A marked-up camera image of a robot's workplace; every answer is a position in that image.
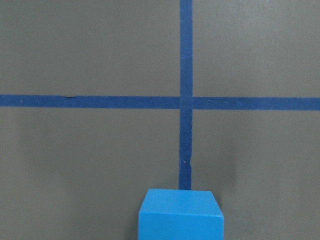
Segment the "blue foam block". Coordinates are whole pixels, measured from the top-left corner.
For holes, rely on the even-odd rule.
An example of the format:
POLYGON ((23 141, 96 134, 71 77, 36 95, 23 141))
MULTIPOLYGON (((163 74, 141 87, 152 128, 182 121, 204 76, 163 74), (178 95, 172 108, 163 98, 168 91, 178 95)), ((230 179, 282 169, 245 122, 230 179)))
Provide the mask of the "blue foam block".
POLYGON ((222 240, 224 215, 210 191, 147 191, 138 213, 140 240, 222 240))

